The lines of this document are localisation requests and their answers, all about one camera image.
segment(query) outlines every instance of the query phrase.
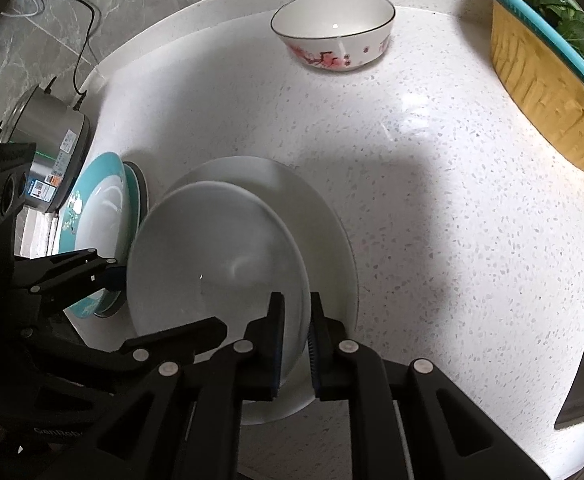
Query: countertop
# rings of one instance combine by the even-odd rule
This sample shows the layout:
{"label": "countertop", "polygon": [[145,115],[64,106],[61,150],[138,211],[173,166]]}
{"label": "countertop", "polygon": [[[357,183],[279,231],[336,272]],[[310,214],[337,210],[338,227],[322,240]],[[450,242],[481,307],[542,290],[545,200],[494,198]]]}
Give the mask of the countertop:
{"label": "countertop", "polygon": [[[584,423],[553,425],[584,348],[584,173],[494,74],[490,0],[392,0],[389,50],[342,75],[287,55],[269,30],[285,1],[207,0],[111,54],[86,83],[88,162],[136,162],[152,202],[219,156],[293,167],[353,245],[355,338],[431,359],[552,478],[575,472]],[[256,479],[347,478],[346,412],[315,401],[243,428],[240,463]]]}

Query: basket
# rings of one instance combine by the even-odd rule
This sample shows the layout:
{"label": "basket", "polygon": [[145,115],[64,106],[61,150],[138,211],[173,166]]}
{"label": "basket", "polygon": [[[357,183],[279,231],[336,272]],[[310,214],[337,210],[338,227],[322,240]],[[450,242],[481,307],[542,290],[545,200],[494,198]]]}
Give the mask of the basket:
{"label": "basket", "polygon": [[584,59],[523,0],[496,0],[494,70],[530,122],[584,171]]}

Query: rice cooker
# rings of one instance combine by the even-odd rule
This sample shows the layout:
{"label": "rice cooker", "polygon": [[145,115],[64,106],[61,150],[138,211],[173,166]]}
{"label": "rice cooker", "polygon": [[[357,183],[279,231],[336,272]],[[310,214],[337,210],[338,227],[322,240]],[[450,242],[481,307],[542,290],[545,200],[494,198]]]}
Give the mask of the rice cooker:
{"label": "rice cooker", "polygon": [[37,145],[26,184],[25,204],[43,213],[56,212],[67,199],[85,161],[90,122],[77,109],[33,86],[16,103],[0,142],[35,142]]}

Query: yellow basket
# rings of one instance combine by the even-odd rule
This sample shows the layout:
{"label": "yellow basket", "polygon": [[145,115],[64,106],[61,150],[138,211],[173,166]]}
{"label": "yellow basket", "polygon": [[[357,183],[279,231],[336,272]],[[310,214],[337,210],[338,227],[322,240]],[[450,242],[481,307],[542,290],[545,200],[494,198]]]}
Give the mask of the yellow basket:
{"label": "yellow basket", "polygon": [[523,114],[562,156],[584,171],[584,84],[497,1],[491,59]]}

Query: floral bowl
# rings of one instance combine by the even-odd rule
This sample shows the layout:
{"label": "floral bowl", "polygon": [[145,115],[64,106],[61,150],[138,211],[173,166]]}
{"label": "floral bowl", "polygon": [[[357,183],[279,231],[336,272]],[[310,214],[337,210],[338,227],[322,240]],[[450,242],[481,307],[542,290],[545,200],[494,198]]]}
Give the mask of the floral bowl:
{"label": "floral bowl", "polygon": [[271,27],[302,63],[343,72],[385,52],[395,15],[389,0],[294,0]]}

